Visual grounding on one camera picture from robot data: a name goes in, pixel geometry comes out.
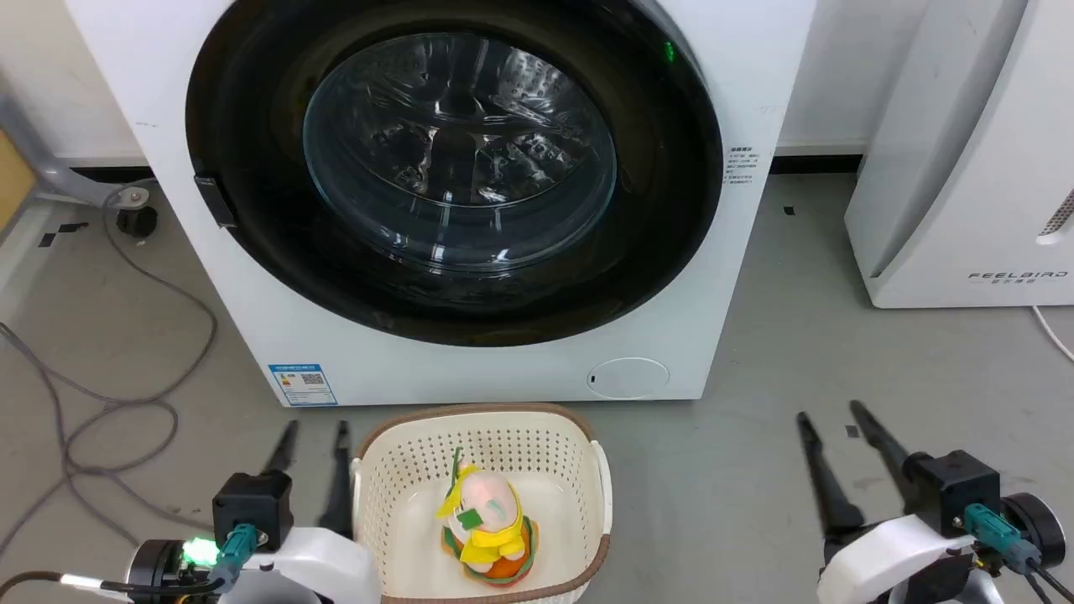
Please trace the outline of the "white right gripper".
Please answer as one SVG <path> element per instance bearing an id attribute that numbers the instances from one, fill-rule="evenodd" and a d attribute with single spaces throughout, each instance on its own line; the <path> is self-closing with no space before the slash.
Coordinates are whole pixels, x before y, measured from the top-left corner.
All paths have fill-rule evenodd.
<path id="1" fill-rule="evenodd" d="M 860 400 L 850 409 L 863 438 L 879 452 L 903 501 L 903 513 L 916 513 L 920 456 L 910 454 Z M 987 576 L 968 557 L 948 563 L 950 550 L 974 542 L 963 530 L 944 536 L 915 515 L 863 524 L 824 456 L 824 444 L 809 415 L 795 416 L 806 455 L 818 523 L 824 567 L 818 604 L 987 604 Z"/>

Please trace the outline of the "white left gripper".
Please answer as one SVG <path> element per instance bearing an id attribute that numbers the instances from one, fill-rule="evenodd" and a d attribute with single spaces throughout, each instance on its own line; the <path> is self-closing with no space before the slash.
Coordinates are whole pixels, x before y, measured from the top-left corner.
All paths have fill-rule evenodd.
<path id="1" fill-rule="evenodd" d="M 295 461 L 300 422 L 288 421 L 263 474 L 285 473 Z M 255 553 L 220 604 L 381 604 L 372 551 L 353 540 L 352 433 L 339 420 L 332 474 L 319 528 L 292 528 L 279 550 Z"/>

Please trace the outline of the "white front-load washing machine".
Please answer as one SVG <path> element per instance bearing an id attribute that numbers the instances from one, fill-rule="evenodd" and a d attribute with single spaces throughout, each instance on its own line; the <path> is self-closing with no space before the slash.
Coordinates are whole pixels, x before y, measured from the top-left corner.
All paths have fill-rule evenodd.
<path id="1" fill-rule="evenodd" d="M 185 96 L 233 0 L 66 0 L 212 285 L 285 408 L 698 400 L 717 353 L 818 0 L 644 0 L 701 69 L 722 133 L 701 248 L 613 322 L 526 346 L 387 334 L 297 294 L 232 238 L 195 184 Z"/>

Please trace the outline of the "black round washer door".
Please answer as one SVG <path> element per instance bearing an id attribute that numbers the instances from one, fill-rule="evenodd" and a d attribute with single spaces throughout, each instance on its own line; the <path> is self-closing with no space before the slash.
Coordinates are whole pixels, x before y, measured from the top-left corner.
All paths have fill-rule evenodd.
<path id="1" fill-rule="evenodd" d="M 195 184 L 275 278 L 464 347 L 613 322 L 721 189 L 701 69 L 644 0 L 233 0 L 185 96 Z"/>

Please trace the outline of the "cream perforated laundry basket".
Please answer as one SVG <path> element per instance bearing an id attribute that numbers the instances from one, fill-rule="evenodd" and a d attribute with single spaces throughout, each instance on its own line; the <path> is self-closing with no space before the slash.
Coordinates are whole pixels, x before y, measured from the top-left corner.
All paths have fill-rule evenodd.
<path id="1" fill-rule="evenodd" d="M 534 524 L 534 557 L 516 580 L 461 565 L 436 512 L 454 461 L 497 471 Z M 578 604 L 613 532 L 603 445 L 572 409 L 545 403 L 420 409 L 381 425 L 357 450 L 354 540 L 372 551 L 381 604 Z"/>

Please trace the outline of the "pink doll in yellow dress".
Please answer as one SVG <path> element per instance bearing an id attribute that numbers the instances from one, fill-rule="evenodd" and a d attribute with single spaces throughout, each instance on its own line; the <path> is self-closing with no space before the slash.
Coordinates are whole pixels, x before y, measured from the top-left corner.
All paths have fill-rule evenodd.
<path id="1" fill-rule="evenodd" d="M 510 587 L 529 573 L 538 527 L 524 513 L 514 485 L 498 471 L 464 460 L 454 448 L 450 484 L 436 517 L 441 543 L 471 580 Z"/>

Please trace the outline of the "black caster wheel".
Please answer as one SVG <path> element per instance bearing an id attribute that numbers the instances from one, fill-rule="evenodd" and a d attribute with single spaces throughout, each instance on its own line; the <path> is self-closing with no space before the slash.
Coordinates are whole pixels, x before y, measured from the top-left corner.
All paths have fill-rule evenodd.
<path id="1" fill-rule="evenodd" d="M 151 195 L 143 187 L 130 186 L 118 192 L 116 227 L 130 238 L 149 238 L 156 231 L 159 214 L 151 206 Z"/>

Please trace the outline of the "white Feelbird appliance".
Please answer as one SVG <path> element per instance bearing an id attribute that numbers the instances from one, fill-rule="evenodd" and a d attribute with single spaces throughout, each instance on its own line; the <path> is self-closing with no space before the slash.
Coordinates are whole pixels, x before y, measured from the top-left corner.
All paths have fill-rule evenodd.
<path id="1" fill-rule="evenodd" d="M 1074 0 L 931 0 L 844 221 L 881 310 L 1074 305 Z"/>

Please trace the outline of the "grey metal frame leg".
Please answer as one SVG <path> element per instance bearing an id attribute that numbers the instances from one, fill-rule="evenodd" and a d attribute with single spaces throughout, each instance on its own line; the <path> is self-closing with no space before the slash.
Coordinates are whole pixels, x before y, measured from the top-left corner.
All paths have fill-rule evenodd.
<path id="1" fill-rule="evenodd" d="M 81 175 L 57 158 L 37 133 L 19 106 L 13 88 L 0 76 L 1 156 L 29 174 L 26 198 L 82 206 L 141 211 L 149 206 L 149 189 L 130 184 L 107 184 Z"/>

